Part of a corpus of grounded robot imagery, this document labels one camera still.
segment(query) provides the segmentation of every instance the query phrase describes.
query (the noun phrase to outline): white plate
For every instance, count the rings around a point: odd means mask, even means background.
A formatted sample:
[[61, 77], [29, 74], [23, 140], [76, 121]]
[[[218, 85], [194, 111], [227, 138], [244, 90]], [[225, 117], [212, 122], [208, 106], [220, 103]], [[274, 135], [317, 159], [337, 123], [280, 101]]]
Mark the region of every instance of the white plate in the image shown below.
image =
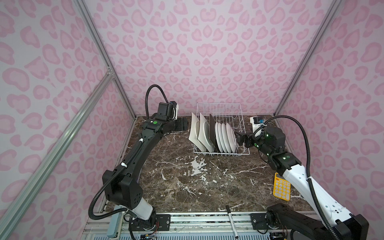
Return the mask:
[[200, 130], [197, 139], [207, 148], [209, 152], [214, 152], [214, 144], [209, 139], [209, 123], [204, 115], [200, 113]]
[[225, 148], [225, 143], [224, 143], [224, 140], [223, 140], [223, 133], [222, 133], [222, 128], [221, 128], [221, 123], [218, 123], [217, 130], [218, 130], [218, 139], [220, 140], [220, 144], [221, 144], [221, 147], [223, 148], [223, 152], [227, 153], [227, 149]]
[[225, 148], [227, 149], [228, 153], [232, 152], [231, 145], [229, 145], [229, 140], [228, 140], [228, 135], [227, 135], [227, 126], [226, 124], [221, 125], [221, 132], [223, 134], [223, 140], [224, 140], [224, 145]]
[[192, 120], [191, 120], [191, 132], [189, 133], [188, 140], [191, 141], [198, 149], [200, 149], [201, 152], [206, 152], [206, 148], [204, 145], [197, 139], [197, 136], [199, 135], [200, 130], [200, 121], [196, 117], [195, 114], [191, 113]]
[[237, 149], [237, 142], [235, 140], [236, 139], [235, 132], [233, 131], [229, 123], [227, 123], [227, 135], [228, 135], [229, 145], [231, 146], [231, 150], [233, 153], [235, 153]]
[[218, 150], [219, 150], [220, 152], [223, 152], [223, 147], [221, 146], [221, 143], [220, 143], [220, 136], [219, 136], [219, 134], [218, 134], [218, 125], [219, 125], [218, 122], [215, 123], [215, 136], [216, 136], [216, 141], [217, 141]]

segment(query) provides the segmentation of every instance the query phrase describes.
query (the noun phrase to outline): pink leopard print wallpaper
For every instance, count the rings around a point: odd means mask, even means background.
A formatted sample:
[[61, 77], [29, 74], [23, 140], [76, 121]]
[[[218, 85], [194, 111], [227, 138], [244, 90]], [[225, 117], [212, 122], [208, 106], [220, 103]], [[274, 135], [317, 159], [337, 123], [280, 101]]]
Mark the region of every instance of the pink leopard print wallpaper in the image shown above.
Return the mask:
[[[312, 176], [366, 217], [372, 240], [384, 236], [383, 12], [382, 1], [347, 0], [282, 112], [306, 129]], [[305, 162], [300, 130], [281, 123]]]
[[[138, 115], [149, 85], [180, 113], [197, 102], [273, 113], [331, 0], [86, 0]], [[149, 108], [163, 101], [151, 93]]]
[[0, 2], [0, 217], [105, 73], [71, 0]]
[[113, 169], [132, 120], [114, 83], [95, 106], [10, 240], [79, 239], [88, 207]]

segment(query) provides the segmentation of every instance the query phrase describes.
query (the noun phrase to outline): stack of plates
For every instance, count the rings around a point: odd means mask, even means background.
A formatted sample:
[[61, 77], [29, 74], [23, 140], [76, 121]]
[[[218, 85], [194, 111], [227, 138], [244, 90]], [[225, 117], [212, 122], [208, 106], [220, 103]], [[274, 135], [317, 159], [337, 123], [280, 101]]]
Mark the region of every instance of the stack of plates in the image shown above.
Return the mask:
[[200, 114], [200, 120], [192, 115], [189, 140], [199, 148], [201, 152], [236, 153], [237, 142], [235, 132], [229, 123], [215, 122], [210, 115], [210, 122]]

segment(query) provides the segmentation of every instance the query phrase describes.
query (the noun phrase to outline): brown marble surface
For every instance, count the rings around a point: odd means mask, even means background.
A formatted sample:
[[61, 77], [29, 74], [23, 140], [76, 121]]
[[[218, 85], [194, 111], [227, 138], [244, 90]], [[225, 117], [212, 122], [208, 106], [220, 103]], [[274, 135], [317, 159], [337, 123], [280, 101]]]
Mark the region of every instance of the brown marble surface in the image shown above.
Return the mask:
[[[264, 211], [279, 202], [296, 211], [312, 210], [294, 188], [288, 202], [273, 196], [275, 173], [255, 147], [250, 148], [250, 155], [243, 156], [193, 153], [188, 140], [190, 117], [188, 120], [188, 131], [164, 136], [142, 168], [139, 183], [143, 197], [157, 212], [220, 211], [227, 204], [233, 211]], [[143, 122], [139, 117], [128, 147], [137, 141]], [[244, 116], [244, 122], [251, 131], [249, 116]]]

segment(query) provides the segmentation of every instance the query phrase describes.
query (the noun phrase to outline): calculator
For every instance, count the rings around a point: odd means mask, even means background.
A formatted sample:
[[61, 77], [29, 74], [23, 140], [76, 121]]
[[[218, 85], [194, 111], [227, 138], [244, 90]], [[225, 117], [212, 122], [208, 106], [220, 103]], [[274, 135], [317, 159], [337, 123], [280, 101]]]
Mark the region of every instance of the calculator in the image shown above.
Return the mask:
[[273, 186], [273, 195], [277, 198], [289, 201], [291, 198], [291, 184], [280, 175], [275, 173], [275, 184]]

